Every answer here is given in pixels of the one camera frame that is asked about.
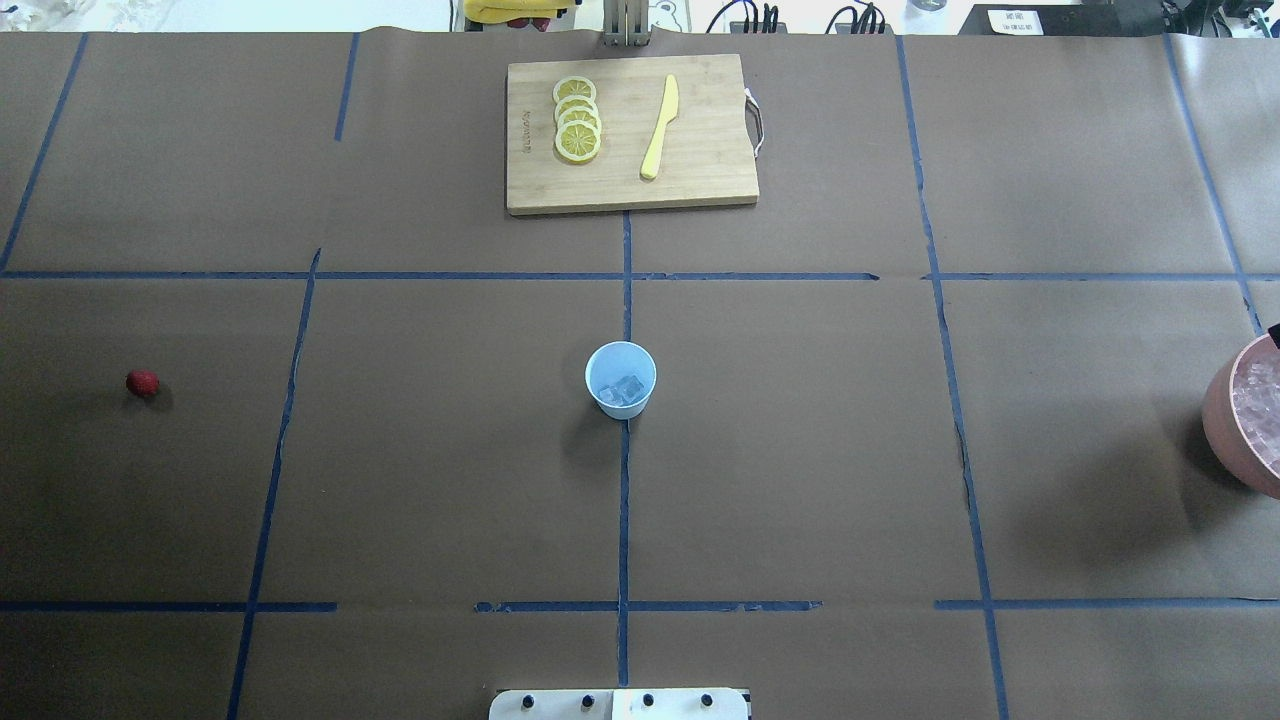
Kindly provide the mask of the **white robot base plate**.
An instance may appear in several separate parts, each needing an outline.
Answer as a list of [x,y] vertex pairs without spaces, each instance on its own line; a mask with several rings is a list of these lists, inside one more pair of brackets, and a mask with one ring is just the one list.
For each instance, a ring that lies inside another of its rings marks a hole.
[[730,687],[508,689],[489,719],[751,719],[746,691]]

